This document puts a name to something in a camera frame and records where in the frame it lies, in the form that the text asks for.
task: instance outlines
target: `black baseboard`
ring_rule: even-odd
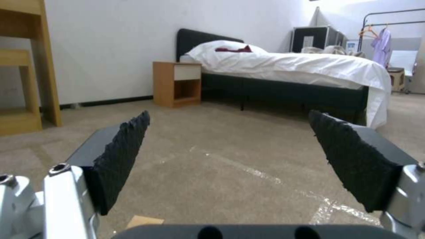
[[[118,103],[126,103],[126,102],[140,101],[140,100],[151,100],[151,99],[153,99],[153,96],[148,95],[148,96],[132,97],[132,98],[124,98],[124,99],[82,102],[82,103],[79,103],[79,105],[82,107],[90,107],[90,106],[112,105],[112,104],[118,104]],[[73,104],[64,104],[64,105],[59,105],[59,107],[61,110],[70,109],[72,105]]]

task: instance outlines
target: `wooden shelf unit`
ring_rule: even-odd
[[[25,97],[24,108],[0,110],[0,136],[42,129],[35,73],[28,51],[0,50],[0,66],[17,66]]]
[[[43,116],[62,126],[44,0],[0,0],[0,36],[31,40]]]
[[[181,107],[201,102],[201,65],[153,63],[153,101],[161,106]]]

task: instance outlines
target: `wooden desk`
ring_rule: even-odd
[[[0,36],[31,40],[43,116],[62,126],[44,0],[0,0]]]

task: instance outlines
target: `white cloth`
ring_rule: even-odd
[[[333,54],[233,53],[215,52],[215,49],[216,46],[203,43],[187,55],[209,72],[245,73],[250,78],[264,80],[281,80],[279,72],[305,72],[368,86],[367,126],[377,128],[387,122],[391,79],[385,68],[373,61]]]
[[[180,62],[200,63],[188,55],[182,55],[180,57]],[[252,78],[251,74],[246,72],[223,73],[223,72],[208,71],[205,68],[202,68],[202,73]],[[321,86],[346,88],[346,89],[353,89],[353,90],[356,90],[362,87],[362,85],[359,85],[351,81],[340,80],[330,76],[325,76],[321,74],[311,74],[311,73],[300,72],[300,71],[272,71],[272,72],[269,72],[269,74],[275,74],[276,76],[271,78],[277,79],[277,81],[283,81],[283,82],[294,82],[294,83],[306,84],[306,85],[321,85]]]
[[[249,46],[249,48],[251,49],[252,52],[267,53],[266,50],[264,50],[264,49],[262,49],[258,46],[254,46],[254,45],[250,45],[250,44],[246,44],[246,43],[234,42],[234,41],[227,41],[227,40],[217,40],[217,41],[203,43],[201,45],[208,46],[208,48],[214,49],[214,50],[216,50],[217,48],[227,48],[229,50],[239,50],[239,49],[245,48],[246,46]]]

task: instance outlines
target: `bed leg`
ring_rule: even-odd
[[[241,99],[241,111],[244,111],[244,109],[245,109],[245,96],[243,96]]]
[[[357,124],[359,122],[360,111],[354,111],[353,124]]]

